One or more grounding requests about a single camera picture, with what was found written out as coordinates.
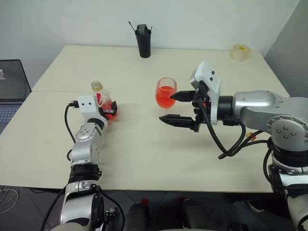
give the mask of white table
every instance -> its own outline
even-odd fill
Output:
[[[107,61],[115,53],[118,64],[114,58]],[[207,59],[214,56],[213,62]],[[179,90],[189,90],[188,77],[205,59],[222,80],[222,94],[265,89],[288,96],[258,52],[252,53],[251,60],[238,63],[229,60],[227,51],[158,49],[150,59],[142,59],[135,48],[66,46],[0,135],[0,185],[62,188],[67,183],[66,153],[73,143],[64,124],[64,109],[77,96],[91,94],[90,82],[100,80],[119,108],[101,149],[103,189],[271,192],[262,173],[264,144],[218,160],[221,152],[204,125],[194,133],[158,119],[164,112],[154,98],[157,80],[173,77]],[[193,116],[193,108],[190,103],[176,103],[168,113]],[[84,123],[79,109],[69,110],[68,122],[72,132],[77,132]],[[215,130],[226,147],[240,134],[240,128],[221,124]],[[261,134],[258,139],[267,137]]]

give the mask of black cup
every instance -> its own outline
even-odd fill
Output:
[[[142,58],[149,58],[151,55],[151,30],[148,29],[148,33],[145,35],[139,35],[135,32],[139,54]]]

